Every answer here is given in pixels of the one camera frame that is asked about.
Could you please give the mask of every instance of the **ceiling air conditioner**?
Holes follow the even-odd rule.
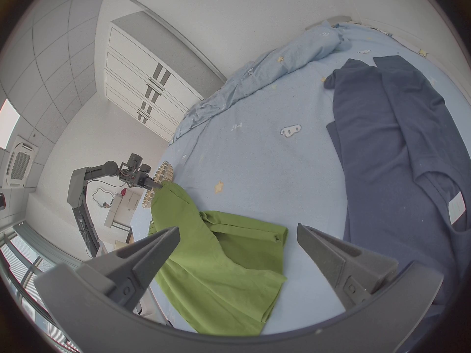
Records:
[[[16,136],[3,176],[2,188],[24,188],[37,154],[37,146]]]

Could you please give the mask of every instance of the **white label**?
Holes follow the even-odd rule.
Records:
[[[465,211],[466,206],[464,204],[463,195],[461,191],[459,191],[458,194],[453,197],[453,200],[448,203],[451,224],[453,225]]]

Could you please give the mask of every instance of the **green fabric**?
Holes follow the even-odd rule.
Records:
[[[180,243],[156,280],[199,333],[256,336],[278,298],[288,230],[228,213],[199,212],[179,185],[162,182],[149,235],[178,226]]]

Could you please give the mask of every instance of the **light blue bed sheet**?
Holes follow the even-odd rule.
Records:
[[[296,241],[298,223],[343,237],[347,198],[343,171],[326,129],[333,120],[333,91],[323,88],[324,77],[349,58],[374,65],[374,56],[402,56],[445,98],[471,152],[471,106],[439,68],[390,36],[360,25],[318,27],[311,34],[326,38],[334,35],[322,36],[333,32],[330,30],[337,30],[342,46],[332,45],[329,55],[270,81],[222,112],[216,106],[216,115],[185,134],[179,133],[180,125],[176,141],[162,157],[172,164],[174,181],[200,210],[234,213],[288,227],[284,256],[288,280],[262,334],[306,327],[344,311],[325,277]],[[277,59],[284,58],[283,51],[276,51]],[[235,75],[240,78],[251,66]],[[160,164],[150,165],[155,170]],[[221,183],[222,191],[216,193]],[[136,240],[147,236],[150,220],[150,209],[138,207],[131,222]],[[155,281],[151,288],[173,326],[194,331]]]

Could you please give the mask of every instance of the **cabinet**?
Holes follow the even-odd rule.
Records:
[[[167,141],[185,112],[222,86],[188,47],[144,12],[111,22],[108,34],[105,96]]]

